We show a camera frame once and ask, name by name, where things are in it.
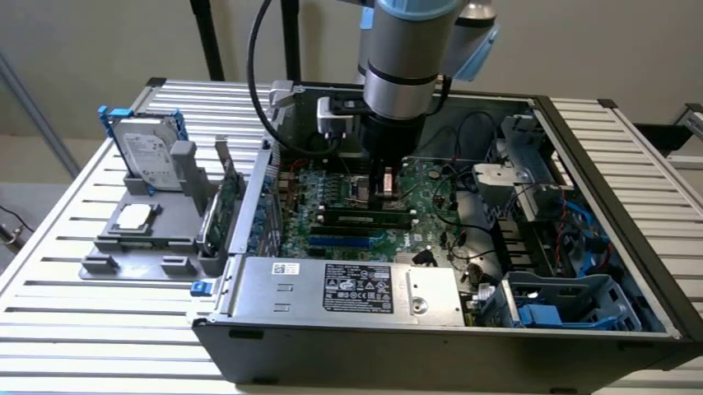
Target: white wall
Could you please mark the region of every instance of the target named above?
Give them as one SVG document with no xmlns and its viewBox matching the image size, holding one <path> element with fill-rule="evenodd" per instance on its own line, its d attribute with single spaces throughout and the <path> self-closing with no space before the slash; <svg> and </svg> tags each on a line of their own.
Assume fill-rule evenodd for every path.
<svg viewBox="0 0 703 395">
<path fill-rule="evenodd" d="M 245 42 L 259 0 L 212 0 L 229 81 L 244 78 Z M 703 101 L 700 0 L 495 0 L 502 25 L 479 91 L 611 98 L 631 119 L 668 122 Z M 357 8 L 301 0 L 303 78 L 351 81 Z M 188 0 L 3 0 L 0 50 L 55 129 L 103 136 L 100 104 L 128 105 L 148 77 L 207 79 Z M 277 2 L 259 39 L 257 78 L 284 77 Z M 0 133 L 32 134 L 0 90 Z"/>
</svg>

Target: black cable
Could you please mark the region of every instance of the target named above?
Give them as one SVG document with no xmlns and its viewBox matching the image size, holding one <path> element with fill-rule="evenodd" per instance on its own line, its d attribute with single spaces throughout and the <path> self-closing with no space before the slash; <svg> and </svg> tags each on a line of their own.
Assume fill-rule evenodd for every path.
<svg viewBox="0 0 703 395">
<path fill-rule="evenodd" d="M 253 77 L 253 54 L 256 49 L 256 38 L 259 37 L 259 29 L 261 28 L 261 21 L 264 20 L 265 11 L 268 10 L 269 5 L 271 0 L 264 0 L 264 2 L 261 3 L 261 7 L 259 8 L 256 18 L 253 19 L 252 33 L 249 34 L 249 44 L 247 46 L 245 82 L 249 88 L 249 96 L 252 97 L 253 110 L 256 111 L 256 115 L 259 116 L 261 125 L 264 125 L 265 131 L 285 148 L 288 148 L 300 156 L 311 158 L 324 158 L 328 157 L 329 154 L 332 154 L 337 150 L 339 144 L 341 143 L 340 139 L 332 138 L 329 148 L 327 148 L 324 151 L 305 151 L 301 148 L 293 146 L 289 142 L 283 139 L 281 135 L 277 134 L 277 131 L 273 128 L 273 125 L 271 125 L 268 117 L 265 116 L 264 108 L 261 107 L 261 102 L 259 100 L 259 93 L 256 92 L 255 82 L 256 79 Z"/>
<path fill-rule="evenodd" d="M 432 137 L 430 137 L 427 139 L 427 141 L 418 147 L 415 148 L 415 152 L 420 153 L 428 146 L 430 144 L 432 144 L 432 142 L 435 141 L 435 139 L 438 138 L 439 134 L 444 131 L 444 130 L 448 130 L 452 134 L 456 133 L 456 129 L 450 126 L 450 125 L 444 125 L 442 128 L 438 129 L 438 131 L 435 132 L 435 134 L 432 134 Z"/>
<path fill-rule="evenodd" d="M 439 102 L 438 107 L 427 113 L 427 116 L 435 115 L 442 109 L 444 108 L 444 102 L 447 101 L 447 98 L 450 97 L 450 91 L 451 91 L 451 77 L 443 76 L 442 80 L 442 93 L 439 94 Z"/>
<path fill-rule="evenodd" d="M 480 110 L 479 111 L 471 111 L 463 117 L 462 123 L 459 124 L 459 128 L 458 128 L 458 140 L 456 140 L 456 143 L 455 143 L 455 151 L 458 151 L 458 152 L 462 152 L 462 142 L 459 141 L 459 135 L 462 134 L 463 124 L 466 123 L 466 121 L 471 117 L 474 117 L 476 115 L 483 115 L 486 118 L 488 118 L 488 121 L 491 121 L 491 126 L 494 127 L 494 142 L 498 141 L 498 123 L 495 122 L 494 116 L 486 111 L 480 111 Z"/>
<path fill-rule="evenodd" d="M 458 246 L 458 240 L 459 238 L 455 237 L 454 238 L 454 241 L 451 242 L 451 246 L 450 246 L 450 255 L 455 258 L 455 259 L 466 259 L 467 257 L 459 257 L 455 253 L 454 253 L 454 249 L 456 248 Z"/>
<path fill-rule="evenodd" d="M 435 197 L 438 196 L 438 193 L 439 193 L 439 190 L 442 189 L 442 186 L 447 183 L 447 181 L 451 179 L 451 177 L 462 177 L 464 174 L 467 174 L 470 172 L 468 171 L 463 171 L 462 173 L 456 173 L 456 174 L 451 174 L 450 176 L 444 177 L 444 179 L 439 182 L 438 184 L 438 187 L 435 188 L 435 192 L 432 194 L 432 201 L 435 199 Z M 432 211 L 434 211 L 434 215 L 439 218 L 440 221 L 443 221 L 447 225 L 454 225 L 454 226 L 460 226 L 463 228 L 471 228 L 471 229 L 479 229 L 482 230 L 483 232 L 486 232 L 488 235 L 491 235 L 491 230 L 486 229 L 483 226 L 479 226 L 479 225 L 470 225 L 470 224 L 463 224 L 460 222 L 452 222 L 450 220 L 447 220 L 438 212 L 438 206 L 435 204 L 432 204 Z"/>
<path fill-rule="evenodd" d="M 490 253 L 494 253 L 494 252 L 495 252 L 495 250 L 490 249 L 488 251 L 483 251 L 482 253 L 478 253 L 476 255 L 466 258 L 466 260 L 470 261 L 471 259 L 480 258 L 483 255 L 488 255 Z"/>
<path fill-rule="evenodd" d="M 515 196 L 514 196 L 514 198 L 511 199 L 510 203 L 506 205 L 506 212 L 507 212 L 507 210 L 510 210 L 510 209 L 512 208 L 512 206 L 514 206 L 515 204 L 518 204 L 518 197 L 519 197 L 523 193 L 526 193 L 527 190 L 528 190 L 530 188 L 538 187 L 539 185 L 551 185 L 551 184 L 534 183 L 534 184 L 527 185 L 527 186 L 523 188 L 523 190 L 519 191 L 519 192 L 515 194 Z"/>
<path fill-rule="evenodd" d="M 321 138 L 324 138 L 321 136 L 321 134 L 315 130 L 312 133 L 309 133 L 309 135 L 305 137 L 305 141 L 303 142 L 303 149 L 309 149 L 312 148 L 312 140 L 320 136 Z"/>
<path fill-rule="evenodd" d="M 458 172 L 458 170 L 454 168 L 454 166 L 452 166 L 450 163 L 447 163 L 444 166 L 442 166 L 442 169 L 443 169 L 444 167 L 448 167 L 450 170 L 454 171 L 454 174 L 456 174 L 456 175 L 459 176 L 459 172 Z M 462 185 L 463 185 L 463 187 L 466 188 L 466 190 L 471 192 L 470 185 L 466 183 L 466 178 L 464 178 L 464 177 L 459 177 L 459 181 L 462 181 Z"/>
<path fill-rule="evenodd" d="M 3 210 L 4 212 L 7 212 L 8 214 L 11 214 L 11 215 L 12 215 L 12 216 L 20 221 L 20 223 L 24 225 L 24 227 L 25 227 L 28 230 L 31 230 L 32 233 L 35 232 L 35 229 L 32 228 L 32 226 L 27 225 L 27 222 L 24 222 L 23 218 L 20 217 L 20 215 L 19 215 L 16 212 L 8 210 L 8 209 L 4 208 L 3 206 L 0 206 L 0 210 Z"/>
</svg>

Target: white label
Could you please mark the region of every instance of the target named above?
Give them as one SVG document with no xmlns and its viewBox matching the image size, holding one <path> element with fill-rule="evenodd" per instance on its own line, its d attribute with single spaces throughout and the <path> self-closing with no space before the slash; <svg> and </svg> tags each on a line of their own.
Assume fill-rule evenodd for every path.
<svg viewBox="0 0 703 395">
<path fill-rule="evenodd" d="M 169 148 L 151 135 L 124 133 L 124 142 L 140 176 L 156 189 L 180 189 Z"/>
<path fill-rule="evenodd" d="M 271 269 L 271 274 L 297 274 L 300 273 L 300 263 L 276 262 Z"/>
</svg>

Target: wire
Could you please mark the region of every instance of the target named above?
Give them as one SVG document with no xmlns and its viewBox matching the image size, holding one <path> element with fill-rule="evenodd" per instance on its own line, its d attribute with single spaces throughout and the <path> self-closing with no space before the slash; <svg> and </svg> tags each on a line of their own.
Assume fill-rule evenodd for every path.
<svg viewBox="0 0 703 395">
<path fill-rule="evenodd" d="M 3 210 L 4 212 L 7 212 L 8 214 L 11 214 L 21 223 L 21 225 L 33 233 L 35 232 L 35 229 L 32 228 L 32 226 L 27 225 L 27 222 L 24 222 L 23 218 L 20 217 L 20 215 L 8 210 L 5 207 L 0 206 L 0 210 Z"/>
<path fill-rule="evenodd" d="M 454 166 L 450 163 L 447 163 L 444 166 L 442 166 L 442 169 L 444 169 L 444 167 L 448 167 L 450 170 L 454 172 L 454 174 L 456 174 L 459 176 L 458 170 L 454 168 Z M 467 189 L 467 191 L 470 191 L 471 188 L 470 188 L 470 185 L 466 183 L 464 177 L 459 177 L 459 181 L 462 181 L 463 187 Z"/>
<path fill-rule="evenodd" d="M 438 187 L 435 188 L 435 192 L 432 194 L 432 201 L 435 200 L 435 197 L 438 196 L 438 193 L 439 193 L 439 190 L 442 189 L 442 186 L 447 183 L 447 181 L 451 179 L 451 177 L 460 177 L 462 175 L 467 174 L 468 172 L 470 172 L 470 170 L 468 171 L 463 171 L 460 173 L 456 173 L 454 175 L 450 175 L 450 176 L 444 177 L 444 179 L 439 182 Z M 486 232 L 488 235 L 492 236 L 491 230 L 486 229 L 483 226 L 463 224 L 460 222 L 454 222 L 454 221 L 447 220 L 439 214 L 438 206 L 435 204 L 432 204 L 432 213 L 439 218 L 439 220 L 443 221 L 447 225 L 460 226 L 463 228 L 479 229 L 480 231 Z"/>
<path fill-rule="evenodd" d="M 347 162 L 344 162 L 344 158 L 341 158 L 341 156 L 337 156 L 337 158 L 339 158 L 339 161 L 341 162 L 341 165 L 344 166 L 344 170 L 347 170 L 347 174 L 351 177 L 352 176 L 352 172 L 349 171 L 349 167 L 347 166 Z"/>
<path fill-rule="evenodd" d="M 261 125 L 264 126 L 265 131 L 285 148 L 288 148 L 300 156 L 307 156 L 311 158 L 323 158 L 329 156 L 337 150 L 341 140 L 336 137 L 332 138 L 329 147 L 324 151 L 307 151 L 293 146 L 289 142 L 283 139 L 281 135 L 277 134 L 277 131 L 273 128 L 273 125 L 271 125 L 268 117 L 265 116 L 264 108 L 261 107 L 261 102 L 259 100 L 259 93 L 256 92 L 255 82 L 256 78 L 253 76 L 253 54 L 256 52 L 255 49 L 256 39 L 259 37 L 259 29 L 261 28 L 261 21 L 264 20 L 265 11 L 268 10 L 269 5 L 271 0 L 264 0 L 264 2 L 261 3 L 261 7 L 259 8 L 256 18 L 253 19 L 252 33 L 249 34 L 249 43 L 247 46 L 245 82 L 249 88 L 249 96 L 252 97 L 253 110 L 256 111 L 256 115 L 259 116 L 259 120 L 261 121 Z"/>
<path fill-rule="evenodd" d="M 442 109 L 444 108 L 444 102 L 447 101 L 447 98 L 450 97 L 450 91 L 451 91 L 451 77 L 443 76 L 442 79 L 442 94 L 439 96 L 439 102 L 438 107 L 427 113 L 427 116 L 435 115 Z"/>
<path fill-rule="evenodd" d="M 494 253 L 494 252 L 495 252 L 495 250 L 490 249 L 488 251 L 483 251 L 482 253 L 478 253 L 476 255 L 474 255 L 474 256 L 471 256 L 471 257 L 468 257 L 466 259 L 470 261 L 471 259 L 480 258 L 483 255 L 488 255 L 490 253 Z"/>
<path fill-rule="evenodd" d="M 562 189 L 562 218 L 559 219 L 559 229 L 556 231 L 556 248 L 555 248 L 555 255 L 556 255 L 556 268 L 562 267 L 562 235 L 563 235 L 563 226 L 566 224 L 567 219 L 567 196 L 566 191 Z"/>
<path fill-rule="evenodd" d="M 606 266 L 607 261 L 611 260 L 611 256 L 612 256 L 612 242 L 607 244 L 607 251 L 606 251 L 606 254 L 603 255 L 603 259 L 600 260 L 600 264 L 598 265 L 598 267 Z"/>
<path fill-rule="evenodd" d="M 410 187 L 410 189 L 403 193 L 403 195 L 400 195 L 400 200 L 407 198 L 407 196 L 410 195 L 410 193 L 420 186 L 420 184 L 416 184 L 414 185 L 412 187 Z"/>
<path fill-rule="evenodd" d="M 552 185 L 552 184 L 534 183 L 534 184 L 527 185 L 527 186 L 523 188 L 523 190 L 519 191 L 519 192 L 515 194 L 515 196 L 514 196 L 514 198 L 511 199 L 510 203 L 506 205 L 506 211 L 510 210 L 511 207 L 512 207 L 515 204 L 518 204 L 518 198 L 519 198 L 519 196 L 520 196 L 523 193 L 526 193 L 527 190 L 528 190 L 530 188 L 538 187 L 539 185 Z"/>
<path fill-rule="evenodd" d="M 458 139 L 455 142 L 455 154 L 462 152 L 462 142 L 459 140 L 459 135 L 462 134 L 463 124 L 471 117 L 475 117 L 476 115 L 483 115 L 491 122 L 491 126 L 494 127 L 494 142 L 498 142 L 498 122 L 495 121 L 494 116 L 486 111 L 471 111 L 468 114 L 466 114 L 466 116 L 463 117 L 462 123 L 459 124 Z"/>
<path fill-rule="evenodd" d="M 435 139 L 438 138 L 439 134 L 446 130 L 448 130 L 452 134 L 458 132 L 458 130 L 452 126 L 444 125 L 442 128 L 438 129 L 435 134 L 432 134 L 432 137 L 430 137 L 427 141 L 418 148 L 415 148 L 415 152 L 423 152 L 423 150 L 430 147 L 432 142 L 435 142 Z"/>
</svg>

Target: blue drive bracket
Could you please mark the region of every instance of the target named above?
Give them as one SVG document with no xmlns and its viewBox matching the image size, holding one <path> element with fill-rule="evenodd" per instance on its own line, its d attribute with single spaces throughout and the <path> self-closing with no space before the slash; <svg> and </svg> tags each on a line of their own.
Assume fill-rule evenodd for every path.
<svg viewBox="0 0 703 395">
<path fill-rule="evenodd" d="M 109 112 L 108 114 L 108 106 L 107 105 L 101 105 L 100 107 L 97 107 L 97 117 L 100 119 L 100 123 L 103 124 L 103 127 L 105 128 L 105 133 L 108 134 L 108 137 L 112 138 L 112 141 L 115 142 L 115 146 L 117 147 L 117 151 L 120 152 L 120 156 L 121 156 L 121 159 L 124 160 L 124 152 L 121 151 L 121 147 L 120 147 L 120 144 L 117 143 L 117 139 L 115 138 L 115 130 L 112 129 L 112 118 L 127 118 L 127 117 L 131 117 L 133 115 L 133 112 L 131 109 L 121 109 L 121 112 L 117 112 L 117 114 L 124 114 L 123 116 L 120 115 L 112 115 L 112 113 L 115 112 L 115 109 Z M 129 169 L 129 166 L 127 166 L 128 168 L 128 176 L 132 178 L 133 177 L 133 173 L 132 173 L 132 170 Z"/>
<path fill-rule="evenodd" d="M 128 177 L 135 178 L 135 174 L 132 169 L 129 168 L 129 164 L 127 162 L 127 157 L 124 155 L 124 150 L 121 149 L 121 145 L 119 142 L 119 139 L 115 138 L 115 129 L 113 125 L 123 119 L 132 119 L 132 118 L 156 118 L 156 119 L 167 119 L 172 118 L 173 124 L 176 125 L 176 132 L 177 132 L 177 140 L 188 141 L 188 131 L 185 129 L 185 119 L 184 114 L 180 112 L 179 109 L 176 109 L 171 114 L 148 114 L 148 113 L 139 113 L 136 114 L 132 109 L 129 108 L 113 108 L 111 109 L 107 105 L 101 105 L 97 108 L 97 117 L 100 119 L 100 124 L 103 125 L 105 129 L 105 134 L 109 138 L 113 139 L 115 145 L 117 147 L 117 151 L 120 152 L 120 156 L 123 160 L 125 161 L 125 166 L 128 169 Z"/>
<path fill-rule="evenodd" d="M 595 323 L 564 323 L 556 306 L 551 304 L 527 304 L 519 308 L 519 320 L 528 328 L 564 328 L 607 330 L 618 323 L 618 317 L 610 316 Z"/>
</svg>

